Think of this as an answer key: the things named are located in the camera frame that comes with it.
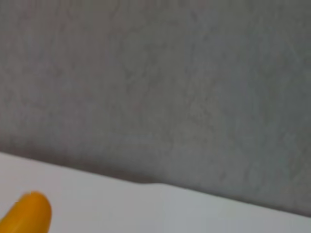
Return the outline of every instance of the textured gray surface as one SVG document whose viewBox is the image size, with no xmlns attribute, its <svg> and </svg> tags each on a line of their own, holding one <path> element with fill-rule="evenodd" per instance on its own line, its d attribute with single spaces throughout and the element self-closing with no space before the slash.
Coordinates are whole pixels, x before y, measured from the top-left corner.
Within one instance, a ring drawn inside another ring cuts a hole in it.
<svg viewBox="0 0 311 233">
<path fill-rule="evenodd" d="M 0 150 L 311 214 L 310 0 L 0 0 Z"/>
</svg>

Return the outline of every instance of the yellow object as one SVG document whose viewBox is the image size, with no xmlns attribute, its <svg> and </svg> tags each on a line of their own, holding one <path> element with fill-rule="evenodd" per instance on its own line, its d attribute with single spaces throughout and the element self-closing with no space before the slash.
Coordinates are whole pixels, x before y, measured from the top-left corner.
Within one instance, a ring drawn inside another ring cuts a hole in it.
<svg viewBox="0 0 311 233">
<path fill-rule="evenodd" d="M 47 233 L 52 208 L 38 192 L 25 194 L 0 221 L 0 233 Z"/>
</svg>

